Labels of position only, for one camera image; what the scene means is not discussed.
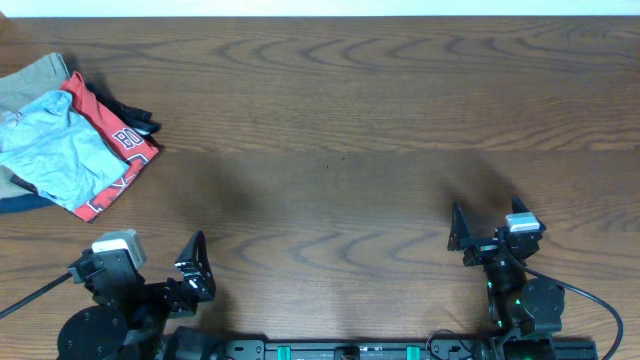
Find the light blue t-shirt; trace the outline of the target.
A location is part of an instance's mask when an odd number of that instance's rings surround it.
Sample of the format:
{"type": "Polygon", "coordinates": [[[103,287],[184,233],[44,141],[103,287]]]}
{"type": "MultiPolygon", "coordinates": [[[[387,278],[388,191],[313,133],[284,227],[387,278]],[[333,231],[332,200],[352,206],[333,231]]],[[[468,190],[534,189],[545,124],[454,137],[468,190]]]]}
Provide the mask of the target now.
{"type": "Polygon", "coordinates": [[[129,169],[72,100],[66,91],[49,91],[1,121],[1,164],[68,211],[129,169]]]}

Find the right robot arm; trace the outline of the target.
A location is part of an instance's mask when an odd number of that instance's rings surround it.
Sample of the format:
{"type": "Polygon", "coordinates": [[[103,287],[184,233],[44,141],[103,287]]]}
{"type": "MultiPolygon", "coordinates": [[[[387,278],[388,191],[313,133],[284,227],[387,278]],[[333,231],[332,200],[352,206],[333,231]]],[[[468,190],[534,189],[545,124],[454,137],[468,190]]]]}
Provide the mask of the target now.
{"type": "Polygon", "coordinates": [[[461,251],[466,267],[480,266],[487,279],[488,311],[495,334],[472,342],[473,359],[557,359],[553,335],[562,329],[565,290],[538,275],[527,277],[524,261],[539,250],[545,225],[515,197],[505,224],[489,237],[475,237],[461,206],[452,205],[447,249],[461,251]]]}

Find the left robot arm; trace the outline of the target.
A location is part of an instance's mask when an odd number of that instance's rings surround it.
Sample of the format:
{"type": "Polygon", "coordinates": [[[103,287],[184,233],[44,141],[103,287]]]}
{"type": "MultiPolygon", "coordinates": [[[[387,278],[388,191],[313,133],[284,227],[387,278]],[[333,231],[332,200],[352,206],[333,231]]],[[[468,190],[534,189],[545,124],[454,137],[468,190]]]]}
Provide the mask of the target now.
{"type": "Polygon", "coordinates": [[[148,283],[139,270],[146,253],[133,230],[107,232],[68,267],[95,305],[61,329],[61,359],[224,359],[224,341],[191,328],[164,333],[170,319],[192,317],[215,298],[206,238],[196,231],[174,266],[183,278],[148,283]]]}

